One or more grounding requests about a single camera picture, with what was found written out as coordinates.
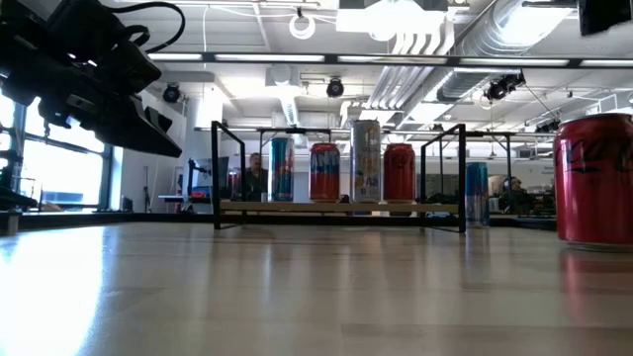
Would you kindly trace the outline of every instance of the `man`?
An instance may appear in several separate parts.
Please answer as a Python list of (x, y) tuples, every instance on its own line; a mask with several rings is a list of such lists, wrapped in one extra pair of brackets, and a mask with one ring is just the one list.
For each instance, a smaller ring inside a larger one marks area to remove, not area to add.
[(246, 169), (246, 200), (261, 202), (262, 193), (268, 193), (268, 170), (261, 168), (261, 156), (253, 153), (249, 159), (250, 167)]

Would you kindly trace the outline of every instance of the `silver soda can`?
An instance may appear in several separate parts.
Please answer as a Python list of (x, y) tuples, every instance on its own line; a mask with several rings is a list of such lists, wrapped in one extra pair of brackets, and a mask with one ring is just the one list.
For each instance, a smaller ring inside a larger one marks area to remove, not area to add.
[(352, 201), (380, 202), (380, 123), (355, 121), (352, 125)]

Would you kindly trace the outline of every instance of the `soda can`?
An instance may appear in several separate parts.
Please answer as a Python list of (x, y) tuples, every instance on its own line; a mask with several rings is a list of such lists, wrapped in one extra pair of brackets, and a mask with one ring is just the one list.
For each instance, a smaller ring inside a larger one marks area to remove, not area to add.
[(269, 168), (268, 201), (292, 202), (295, 185), (295, 142), (291, 138), (270, 140)]
[(466, 164), (466, 223), (469, 226), (489, 226), (488, 165)]
[(599, 114), (561, 124), (554, 140), (559, 238), (591, 249), (633, 246), (633, 123)]
[(336, 202), (340, 194), (340, 152), (334, 143), (315, 143), (310, 150), (310, 200)]
[(375, 120), (355, 121), (352, 125), (352, 201), (380, 202), (380, 123)]
[(385, 151), (384, 199), (390, 203), (415, 201), (415, 151), (410, 144), (392, 143)]

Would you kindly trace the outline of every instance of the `wooden shelf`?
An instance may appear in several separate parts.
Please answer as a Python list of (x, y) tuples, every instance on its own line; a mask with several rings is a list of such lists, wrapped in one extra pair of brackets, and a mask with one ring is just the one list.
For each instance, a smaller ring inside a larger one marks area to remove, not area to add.
[(453, 213), (457, 205), (434, 204), (344, 204), (344, 203), (258, 203), (221, 202), (224, 211), (252, 212), (297, 212), (297, 213), (346, 213), (346, 212), (392, 212), (392, 213)]

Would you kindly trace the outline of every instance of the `red soda can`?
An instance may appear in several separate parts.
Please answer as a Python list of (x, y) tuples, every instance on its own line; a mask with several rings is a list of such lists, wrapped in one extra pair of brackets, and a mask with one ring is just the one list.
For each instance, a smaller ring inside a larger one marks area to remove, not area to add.
[(310, 150), (310, 200), (336, 202), (340, 195), (340, 152), (334, 143), (315, 143)]
[(631, 116), (563, 123), (554, 151), (560, 239), (594, 247), (633, 244)]
[(415, 200), (415, 151), (410, 144), (392, 143), (385, 152), (383, 199), (390, 203)]

